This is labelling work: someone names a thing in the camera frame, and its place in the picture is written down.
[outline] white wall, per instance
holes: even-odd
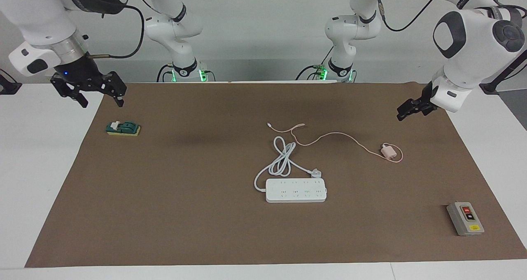
[[[294,79],[303,67],[320,63],[331,47],[324,34],[326,21],[350,14],[349,0],[185,0],[205,23],[203,34],[190,38],[196,56],[208,63],[218,80]],[[387,19],[401,27],[427,0],[384,0]],[[501,0],[527,6],[525,0]],[[154,14],[138,0],[145,17]],[[383,28],[374,40],[357,46],[358,81],[427,83],[442,65],[433,44],[437,21],[455,7],[436,0],[422,17],[402,33]],[[90,36],[90,52],[126,54],[137,44],[140,23],[136,12],[100,15],[72,12],[83,34]],[[17,28],[0,15],[0,67],[23,82],[45,82],[44,77],[22,78],[7,55],[23,40]],[[127,82],[153,81],[169,56],[159,44],[145,39],[139,53],[126,61],[98,60],[100,69],[117,70]],[[502,89],[527,88],[527,71],[502,84]]]

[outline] gray floor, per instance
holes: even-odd
[[[499,95],[527,130],[527,90],[500,92]]]

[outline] brown mat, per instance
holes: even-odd
[[[128,87],[122,109],[104,98],[26,267],[527,258],[446,113],[397,121],[423,85]],[[115,120],[141,134],[106,135]],[[322,171],[327,201],[269,204],[252,185],[277,156],[268,121],[305,122],[305,142],[338,130],[370,149],[395,143],[405,161],[329,137],[292,156]],[[456,200],[474,205],[484,235],[456,235],[445,209]]]

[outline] white table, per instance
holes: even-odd
[[[86,97],[90,105],[82,109],[49,84],[24,85],[16,96],[0,96],[0,280],[527,278],[527,260],[23,269],[102,99],[98,93]],[[527,245],[527,131],[499,97],[479,89],[449,115]]]

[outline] power strip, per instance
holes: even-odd
[[[322,203],[327,189],[322,178],[275,178],[266,181],[269,203]]]

